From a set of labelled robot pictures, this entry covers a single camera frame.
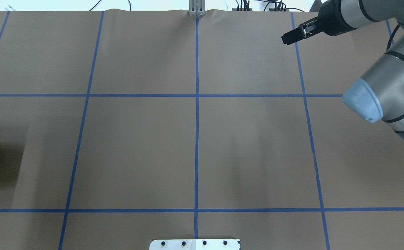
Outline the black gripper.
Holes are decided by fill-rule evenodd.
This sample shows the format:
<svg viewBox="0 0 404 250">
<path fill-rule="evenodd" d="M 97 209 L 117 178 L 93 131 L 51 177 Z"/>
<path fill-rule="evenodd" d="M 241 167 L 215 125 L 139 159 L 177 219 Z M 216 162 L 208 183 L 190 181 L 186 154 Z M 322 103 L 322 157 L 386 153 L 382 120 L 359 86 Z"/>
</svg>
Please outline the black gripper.
<svg viewBox="0 0 404 250">
<path fill-rule="evenodd" d="M 300 24 L 281 38 L 283 44 L 291 45 L 310 38 L 318 34 L 319 31 L 330 36 L 348 32 L 348 24 L 344 21 L 341 12 L 341 0 L 327 0 L 320 7 L 316 21 Z"/>
</svg>

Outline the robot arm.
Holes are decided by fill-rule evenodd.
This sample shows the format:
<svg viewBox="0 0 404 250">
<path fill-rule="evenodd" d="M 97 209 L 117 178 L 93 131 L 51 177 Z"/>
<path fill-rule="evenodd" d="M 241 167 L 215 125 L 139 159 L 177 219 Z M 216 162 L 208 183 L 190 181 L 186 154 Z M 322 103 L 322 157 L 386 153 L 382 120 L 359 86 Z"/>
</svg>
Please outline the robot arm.
<svg viewBox="0 0 404 250">
<path fill-rule="evenodd" d="M 318 15 L 285 33 L 290 45 L 318 33 L 337 36 L 395 18 L 404 29 L 404 0 L 328 0 Z M 404 139 L 404 35 L 345 92 L 342 101 L 367 122 L 382 120 Z"/>
</svg>

